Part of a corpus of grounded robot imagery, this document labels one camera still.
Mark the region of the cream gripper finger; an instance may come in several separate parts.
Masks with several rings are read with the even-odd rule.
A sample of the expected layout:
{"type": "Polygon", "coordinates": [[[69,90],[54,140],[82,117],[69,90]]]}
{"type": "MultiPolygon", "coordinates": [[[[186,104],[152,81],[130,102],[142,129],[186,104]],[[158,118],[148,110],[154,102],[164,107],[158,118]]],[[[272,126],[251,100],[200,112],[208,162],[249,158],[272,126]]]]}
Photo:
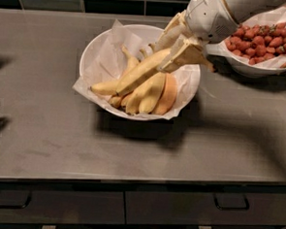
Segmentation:
{"type": "Polygon", "coordinates": [[[202,41],[196,37],[187,38],[181,34],[177,37],[168,56],[162,60],[157,70],[171,73],[182,66],[195,64],[208,66],[202,41]]]}
{"type": "Polygon", "coordinates": [[[155,52],[167,48],[177,49],[182,41],[191,36],[190,29],[185,20],[186,11],[177,13],[170,20],[154,45],[155,52]]]}

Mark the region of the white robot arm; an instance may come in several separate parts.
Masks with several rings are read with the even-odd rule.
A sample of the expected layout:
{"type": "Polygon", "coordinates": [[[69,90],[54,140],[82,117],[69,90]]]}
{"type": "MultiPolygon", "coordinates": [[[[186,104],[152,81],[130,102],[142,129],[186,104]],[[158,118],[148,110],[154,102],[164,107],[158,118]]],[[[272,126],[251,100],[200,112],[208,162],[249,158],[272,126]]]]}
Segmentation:
{"type": "Polygon", "coordinates": [[[204,56],[204,44],[218,44],[250,17],[285,5],[286,0],[190,0],[156,42],[157,51],[171,50],[157,70],[171,73],[183,65],[200,64],[215,71],[204,56]]]}

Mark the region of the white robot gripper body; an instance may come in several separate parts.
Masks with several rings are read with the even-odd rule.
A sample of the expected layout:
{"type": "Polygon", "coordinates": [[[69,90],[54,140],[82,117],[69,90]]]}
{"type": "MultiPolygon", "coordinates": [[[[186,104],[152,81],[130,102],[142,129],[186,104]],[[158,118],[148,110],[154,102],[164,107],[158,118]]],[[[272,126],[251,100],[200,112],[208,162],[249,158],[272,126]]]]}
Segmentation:
{"type": "Polygon", "coordinates": [[[196,37],[218,44],[238,28],[233,6],[234,0],[191,0],[185,21],[196,37]]]}

